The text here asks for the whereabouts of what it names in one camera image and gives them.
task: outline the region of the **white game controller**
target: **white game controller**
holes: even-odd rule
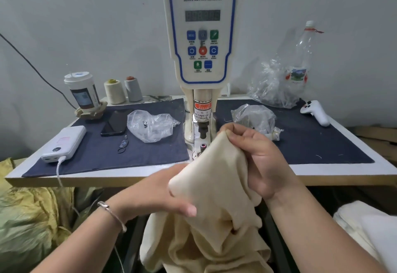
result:
[[[301,114],[311,114],[315,117],[320,125],[323,127],[327,127],[330,125],[330,121],[328,120],[328,115],[325,114],[324,109],[318,100],[308,101],[301,109]]]

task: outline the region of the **thread spool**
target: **thread spool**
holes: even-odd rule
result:
[[[124,83],[126,84],[127,96],[130,102],[140,101],[143,98],[138,80],[135,77],[127,76]]]
[[[106,96],[108,97],[108,102],[110,104],[118,105],[126,101],[126,96],[124,94],[121,81],[110,79],[106,81],[104,85]]]

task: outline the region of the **black cable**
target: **black cable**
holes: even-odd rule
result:
[[[29,60],[21,53],[19,52],[19,50],[17,48],[15,48],[15,46],[13,44],[11,44],[11,42],[9,40],[7,40],[1,33],[0,36],[3,38],[3,40],[5,40],[20,56],[22,56],[22,58],[24,60],[26,60],[26,62],[33,68],[34,71],[36,71],[36,73],[41,77],[42,80],[44,80],[44,82],[49,85],[52,89],[54,89],[55,91],[59,92],[63,98],[67,101],[67,103],[76,110],[76,107],[74,105],[71,104],[71,102],[66,98],[66,96],[62,93],[62,91],[58,90],[57,88],[55,88],[53,85],[51,85],[49,82],[47,82],[47,80],[40,74],[40,72],[37,71],[37,69],[32,65],[31,62],[29,62]]]

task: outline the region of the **hand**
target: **hand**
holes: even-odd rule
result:
[[[187,163],[176,164],[160,170],[112,196],[107,204],[116,211],[123,222],[138,215],[158,211],[196,216],[195,206],[188,201],[173,197],[168,190],[168,182],[186,165]]]
[[[277,146],[266,136],[240,124],[221,127],[229,141],[245,151],[248,160],[248,186],[263,199],[271,199],[286,185],[299,182]]]

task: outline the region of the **blue button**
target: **blue button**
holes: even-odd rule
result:
[[[210,54],[217,55],[218,54],[218,46],[211,46],[210,47]]]
[[[187,39],[189,41],[194,41],[196,39],[196,32],[194,30],[187,31]]]
[[[204,68],[211,69],[212,68],[212,61],[204,61]]]
[[[196,55],[196,47],[195,46],[187,47],[187,54],[188,55]]]
[[[207,39],[207,31],[206,30],[199,30],[198,31],[198,39],[201,41],[205,41]]]

